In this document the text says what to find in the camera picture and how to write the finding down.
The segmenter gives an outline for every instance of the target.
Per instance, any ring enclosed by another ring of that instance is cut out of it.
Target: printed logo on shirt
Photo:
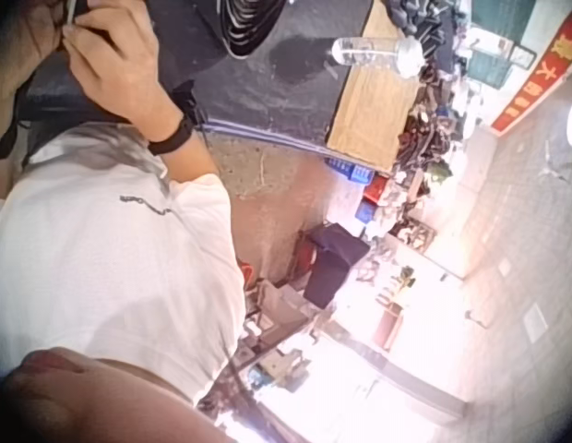
[[[166,215],[172,211],[169,208],[165,208],[164,210],[158,210],[157,208],[152,206],[150,203],[148,203],[147,200],[145,200],[144,198],[141,198],[141,197],[120,196],[120,201],[122,201],[124,203],[135,202],[135,203],[138,203],[139,205],[145,205],[147,208],[149,208],[150,210],[152,210],[153,212],[155,212],[156,214],[159,214],[159,215]]]

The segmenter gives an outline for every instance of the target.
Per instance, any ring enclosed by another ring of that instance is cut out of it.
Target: wrist
[[[161,93],[149,107],[149,112],[130,121],[144,138],[158,142],[171,137],[177,131],[183,117],[182,111],[161,88]]]

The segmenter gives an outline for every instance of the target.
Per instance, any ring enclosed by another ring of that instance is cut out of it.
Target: hand
[[[91,11],[65,26],[70,67],[87,96],[130,121],[150,141],[182,119],[159,83],[159,42],[142,0],[89,0]],[[111,42],[91,30],[106,31]]]
[[[26,0],[0,28],[0,101],[13,97],[60,42],[61,0]]]

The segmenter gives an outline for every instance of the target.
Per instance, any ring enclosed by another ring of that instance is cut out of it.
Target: red sign
[[[572,65],[572,13],[563,22],[541,61],[492,128],[504,132],[537,102]]]

